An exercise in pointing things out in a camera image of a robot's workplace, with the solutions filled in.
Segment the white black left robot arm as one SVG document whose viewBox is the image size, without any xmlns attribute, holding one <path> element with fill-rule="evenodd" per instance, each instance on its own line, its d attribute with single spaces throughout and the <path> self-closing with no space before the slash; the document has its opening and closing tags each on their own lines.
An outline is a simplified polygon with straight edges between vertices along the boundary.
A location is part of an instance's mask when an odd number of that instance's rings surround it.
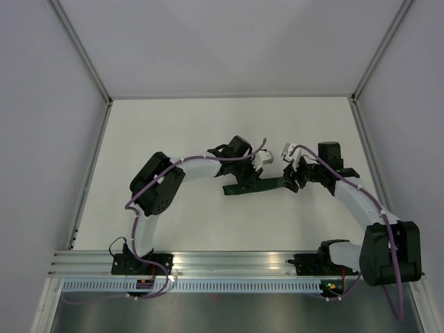
<svg viewBox="0 0 444 333">
<path fill-rule="evenodd" d="M 241 189 L 253 187 L 273 154 L 265 145 L 258 149 L 240 136 L 229 144 L 200 155 L 169 157 L 156 152 L 130 183 L 131 198 L 125 209 L 135 213 L 130 238 L 113 257 L 113 275 L 168 275 L 172 257 L 154 254 L 153 236 L 161 213 L 173 202 L 180 186 L 192 180 L 233 175 Z"/>
</svg>

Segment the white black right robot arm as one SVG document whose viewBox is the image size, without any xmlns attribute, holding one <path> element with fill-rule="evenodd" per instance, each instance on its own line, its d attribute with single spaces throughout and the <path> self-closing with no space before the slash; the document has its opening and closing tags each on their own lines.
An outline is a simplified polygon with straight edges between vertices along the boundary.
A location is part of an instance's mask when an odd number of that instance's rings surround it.
<svg viewBox="0 0 444 333">
<path fill-rule="evenodd" d="M 361 273 L 370 286 L 418 281 L 422 277 L 418 226 L 402 221 L 370 194 L 361 176 L 344 166 L 339 143 L 319 143 L 316 153 L 308 152 L 312 163 L 301 153 L 307 149 L 290 143 L 284 147 L 282 158 L 288 164 L 285 186 L 298 192 L 308 183 L 322 185 L 364 230 L 360 244 L 345 239 L 322 241 L 316 258 L 318 269 L 332 274 L 344 266 Z"/>
</svg>

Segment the green cloth napkin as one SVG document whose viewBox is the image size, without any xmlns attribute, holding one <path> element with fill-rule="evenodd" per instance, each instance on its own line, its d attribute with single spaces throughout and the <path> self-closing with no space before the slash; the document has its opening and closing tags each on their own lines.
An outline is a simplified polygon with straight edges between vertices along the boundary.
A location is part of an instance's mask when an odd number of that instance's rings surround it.
<svg viewBox="0 0 444 333">
<path fill-rule="evenodd" d="M 223 193 L 225 196 L 238 196 L 270 191 L 281 187 L 285 187 L 283 177 L 258 178 L 249 184 L 225 185 L 223 186 Z"/>
</svg>

